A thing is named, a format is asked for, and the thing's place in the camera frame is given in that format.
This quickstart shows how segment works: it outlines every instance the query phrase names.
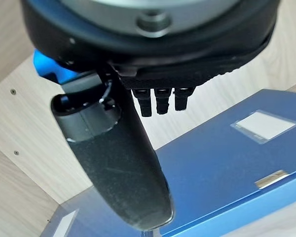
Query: black cylindrical handle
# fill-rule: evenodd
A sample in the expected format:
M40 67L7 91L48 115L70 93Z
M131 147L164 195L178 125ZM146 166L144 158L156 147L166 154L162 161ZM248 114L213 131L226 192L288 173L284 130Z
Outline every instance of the black cylindrical handle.
M54 97L52 112L108 205L139 230L171 221L174 211L168 185L130 92L115 90L109 107L94 101L65 109L70 107L66 103L66 96Z

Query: white label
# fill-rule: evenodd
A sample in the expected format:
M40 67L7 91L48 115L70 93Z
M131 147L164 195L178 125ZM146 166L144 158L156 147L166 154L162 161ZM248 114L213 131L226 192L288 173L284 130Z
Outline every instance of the white label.
M74 222L74 219L75 219L77 213L78 213L78 210L73 211L72 213L68 214L67 216L64 216L61 219L53 237L66 237L69 233L69 230L71 228L71 225Z
M296 126L296 123L257 111L237 122L236 125L270 140Z

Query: screw hole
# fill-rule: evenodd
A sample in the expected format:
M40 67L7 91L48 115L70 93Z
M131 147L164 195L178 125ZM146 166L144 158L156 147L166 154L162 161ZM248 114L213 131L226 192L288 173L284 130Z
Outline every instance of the screw hole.
M15 90L15 89L11 89L11 90L10 90L10 93L11 93L12 95L16 95L16 90Z

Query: textured black surface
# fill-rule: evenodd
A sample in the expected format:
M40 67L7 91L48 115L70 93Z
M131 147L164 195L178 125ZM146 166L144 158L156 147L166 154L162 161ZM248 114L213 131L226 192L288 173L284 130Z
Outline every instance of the textured black surface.
M118 124L107 132L84 141L69 142L69 145L108 205L134 228L150 230L172 219L170 193L131 93L122 86L113 91L112 96L120 102L122 110ZM59 120L62 114L56 113L54 108L52 106L56 120ZM86 122L89 131L94 129L88 126L96 126L90 122L92 119L97 119L94 113L91 118L81 120L89 121ZM68 119L61 120L63 131L75 130Z

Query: blue binder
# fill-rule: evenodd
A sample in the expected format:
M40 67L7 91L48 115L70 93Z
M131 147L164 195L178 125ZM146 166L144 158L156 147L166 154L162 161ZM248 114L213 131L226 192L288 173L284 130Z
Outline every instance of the blue binder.
M296 121L296 93L261 90L157 151L176 209L162 237L218 237L296 201L296 126L264 144L231 126L257 110ZM279 170L288 176L259 189ZM60 206L41 237L77 209L67 237L145 236L91 188Z

